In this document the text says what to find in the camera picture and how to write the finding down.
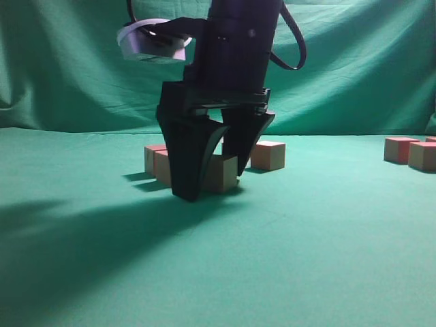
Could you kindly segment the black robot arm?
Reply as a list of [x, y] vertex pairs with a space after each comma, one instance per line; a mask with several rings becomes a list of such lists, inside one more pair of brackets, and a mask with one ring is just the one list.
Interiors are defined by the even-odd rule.
[[176, 18], [156, 33], [192, 37], [193, 62], [165, 82], [156, 117], [170, 163], [172, 193], [193, 202], [219, 142], [242, 173], [274, 119], [264, 80], [281, 1], [213, 1], [205, 19]]

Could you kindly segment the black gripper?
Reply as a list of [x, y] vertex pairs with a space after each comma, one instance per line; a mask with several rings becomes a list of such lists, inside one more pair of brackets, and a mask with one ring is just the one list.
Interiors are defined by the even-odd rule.
[[[192, 37], [192, 64], [180, 82], [164, 82], [156, 118], [166, 142], [172, 194], [197, 200], [207, 165], [223, 137], [222, 154], [237, 158], [237, 176], [275, 113], [264, 89], [272, 21], [263, 15], [210, 15], [155, 24], [158, 35]], [[207, 109], [223, 108], [223, 123]]]

